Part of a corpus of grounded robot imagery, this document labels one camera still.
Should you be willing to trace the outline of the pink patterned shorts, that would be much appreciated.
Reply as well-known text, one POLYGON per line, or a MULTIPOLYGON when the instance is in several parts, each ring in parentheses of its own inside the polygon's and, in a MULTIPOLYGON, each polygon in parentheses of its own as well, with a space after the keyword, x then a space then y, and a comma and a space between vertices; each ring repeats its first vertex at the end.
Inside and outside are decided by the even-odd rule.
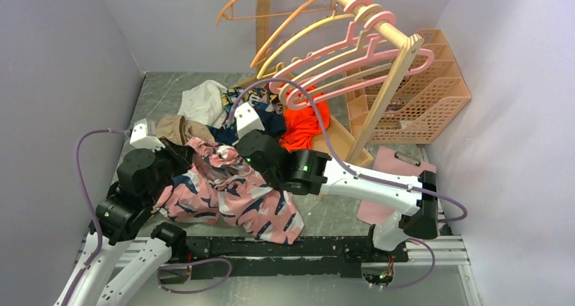
POLYGON ((287 191, 265 182, 231 146, 192 138, 190 168, 173 177, 153 206, 153 212, 178 223, 242 227, 257 239, 293 244, 304 221, 287 191))

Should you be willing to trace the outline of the navy blue shorts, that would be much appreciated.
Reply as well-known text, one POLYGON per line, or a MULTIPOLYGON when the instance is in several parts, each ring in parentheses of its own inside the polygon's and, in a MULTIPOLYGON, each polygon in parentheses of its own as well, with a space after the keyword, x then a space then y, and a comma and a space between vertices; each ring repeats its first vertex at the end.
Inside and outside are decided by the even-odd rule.
MULTIPOLYGON (((279 140, 287 132, 285 119, 282 114, 260 110, 256 110, 256 113, 264 126, 264 132, 272 136, 275 140, 279 140)), ((234 126, 229 127, 225 125, 220 128, 206 126, 206 128, 210 131, 210 134, 216 142, 225 145, 234 145, 238 140, 237 130, 234 126)))

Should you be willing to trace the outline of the wooden clothes rack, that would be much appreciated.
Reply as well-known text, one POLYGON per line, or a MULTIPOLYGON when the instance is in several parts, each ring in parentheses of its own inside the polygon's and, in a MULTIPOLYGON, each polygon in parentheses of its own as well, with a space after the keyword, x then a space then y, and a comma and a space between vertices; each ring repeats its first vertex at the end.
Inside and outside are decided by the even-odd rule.
POLYGON ((292 77, 303 86, 303 92, 310 98, 296 93, 294 85, 270 86, 272 93, 278 95, 281 103, 289 110, 310 108, 314 102, 323 102, 337 96, 346 95, 364 89, 370 85, 382 87, 374 103, 374 109, 367 121, 375 122, 384 112, 383 102, 389 101, 400 81, 406 75, 423 72, 433 61, 434 53, 421 47, 423 38, 414 34, 407 37, 395 27, 396 17, 385 11, 373 0, 330 0, 332 15, 323 18, 301 31, 294 33, 270 54, 268 46, 283 29, 298 15, 308 12, 308 6, 318 0, 308 0, 291 13, 281 26, 260 47, 251 63, 258 68, 257 79, 271 79, 292 75, 298 69, 320 57, 333 56, 299 76, 292 77), (325 24, 351 19, 343 40, 327 45, 304 58, 295 57, 289 65, 280 62, 271 63, 293 43, 322 27, 325 24))

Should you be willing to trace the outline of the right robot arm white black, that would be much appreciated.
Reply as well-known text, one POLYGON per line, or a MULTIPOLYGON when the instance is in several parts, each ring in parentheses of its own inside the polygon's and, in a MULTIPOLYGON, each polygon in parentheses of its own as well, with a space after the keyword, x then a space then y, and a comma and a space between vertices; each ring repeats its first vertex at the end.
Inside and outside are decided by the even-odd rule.
POLYGON ((237 152, 275 189, 296 195, 340 195, 374 202, 393 209, 374 226, 366 253, 383 261, 410 239, 438 236, 438 201, 435 176, 400 176, 353 166, 327 153, 310 149, 287 151, 271 136, 252 130, 236 143, 237 152))

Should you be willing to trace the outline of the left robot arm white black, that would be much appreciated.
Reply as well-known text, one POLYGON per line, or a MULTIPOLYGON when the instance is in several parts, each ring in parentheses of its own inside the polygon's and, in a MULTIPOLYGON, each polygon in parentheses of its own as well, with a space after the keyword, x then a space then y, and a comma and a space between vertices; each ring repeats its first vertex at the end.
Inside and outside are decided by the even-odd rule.
POLYGON ((82 255, 57 305, 126 305, 160 266, 189 256, 185 231, 163 222, 139 253, 113 274, 164 189, 192 165, 193 148, 165 138, 159 142, 156 149, 137 148, 124 157, 117 182, 96 206, 82 255))

